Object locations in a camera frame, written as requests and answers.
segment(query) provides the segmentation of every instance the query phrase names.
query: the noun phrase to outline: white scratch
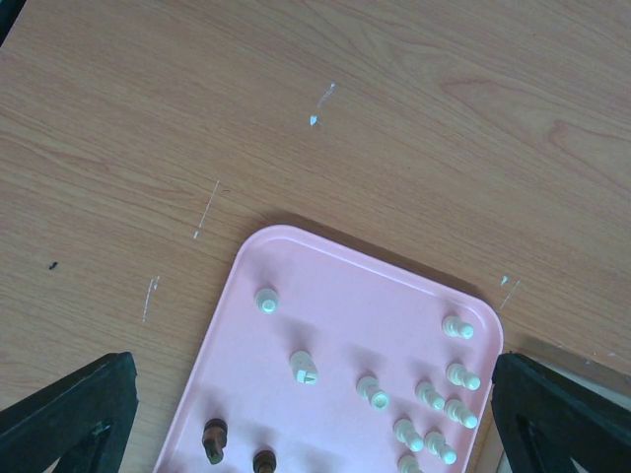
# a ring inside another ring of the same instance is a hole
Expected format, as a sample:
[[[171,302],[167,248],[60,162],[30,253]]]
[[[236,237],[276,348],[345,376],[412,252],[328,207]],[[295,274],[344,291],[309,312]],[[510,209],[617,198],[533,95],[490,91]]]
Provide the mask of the white scratch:
[[[149,288],[147,289],[147,298],[145,299],[145,311],[142,314],[142,323],[147,320],[147,308],[149,308],[149,298],[151,297],[151,289],[154,287],[154,278],[149,281]]]
[[[204,210],[204,215],[201,216],[201,220],[199,221],[199,225],[197,226],[197,230],[193,234],[193,239],[197,239],[199,236],[199,232],[201,231],[201,226],[204,224],[204,219],[206,218],[206,214],[208,213],[208,209],[210,208],[210,204],[213,201],[213,197],[215,197],[215,192],[217,192],[217,187],[219,187],[219,180],[215,182],[215,188],[213,192],[210,194],[210,199],[208,199],[208,203],[206,204],[206,210]]]
[[[322,98],[321,98],[321,99],[319,100],[319,102],[317,103],[317,107],[318,107],[318,108],[321,108],[321,107],[322,107],[322,104],[324,103],[324,101],[325,101],[326,99],[328,99],[328,96],[330,96],[330,95],[333,93],[333,91],[334,91],[334,90],[335,90],[335,83],[334,83],[334,82],[331,82],[331,85],[330,85],[330,87],[328,88],[328,91],[326,91],[326,92],[324,93],[324,95],[322,96]]]
[[[506,296],[506,298],[504,299],[504,301],[502,302],[502,305],[500,305],[500,310],[502,310],[504,308],[504,305],[509,301],[509,299],[511,298],[511,296],[513,295],[513,293],[515,292],[515,289],[517,288],[517,286],[520,284],[522,280],[520,279],[515,286],[513,286],[513,288],[509,291],[509,294]]]

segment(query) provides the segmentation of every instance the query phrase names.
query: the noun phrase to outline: pink board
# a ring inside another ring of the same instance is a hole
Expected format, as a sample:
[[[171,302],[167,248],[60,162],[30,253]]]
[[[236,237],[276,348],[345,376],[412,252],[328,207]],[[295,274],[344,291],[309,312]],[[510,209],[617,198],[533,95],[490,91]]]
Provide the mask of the pink board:
[[[278,293],[272,314],[254,301],[263,288]],[[447,336],[442,321],[450,314],[474,336]],[[414,389],[430,380],[481,418],[502,346],[500,321],[483,301],[302,230],[269,227],[235,260],[154,473],[250,472],[262,449],[276,453],[278,473],[395,473],[406,453],[425,472],[463,472],[477,429],[433,410]],[[311,354],[316,384],[294,380],[289,359],[298,350]],[[481,378],[479,389],[447,380],[453,362]],[[390,396],[385,411],[356,391],[367,373]],[[423,437],[440,431],[456,463],[427,447],[411,453],[392,432],[401,417]],[[228,424],[218,465],[201,443],[213,418]]]

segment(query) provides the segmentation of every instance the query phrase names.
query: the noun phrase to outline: wood grain surface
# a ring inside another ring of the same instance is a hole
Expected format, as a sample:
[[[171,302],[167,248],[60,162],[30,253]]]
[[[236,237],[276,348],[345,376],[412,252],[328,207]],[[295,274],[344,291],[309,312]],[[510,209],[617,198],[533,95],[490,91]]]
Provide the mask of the wood grain surface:
[[[507,350],[629,374],[630,78],[625,0],[28,0],[0,50],[0,408],[131,351],[121,471],[149,472],[277,223],[481,294]]]

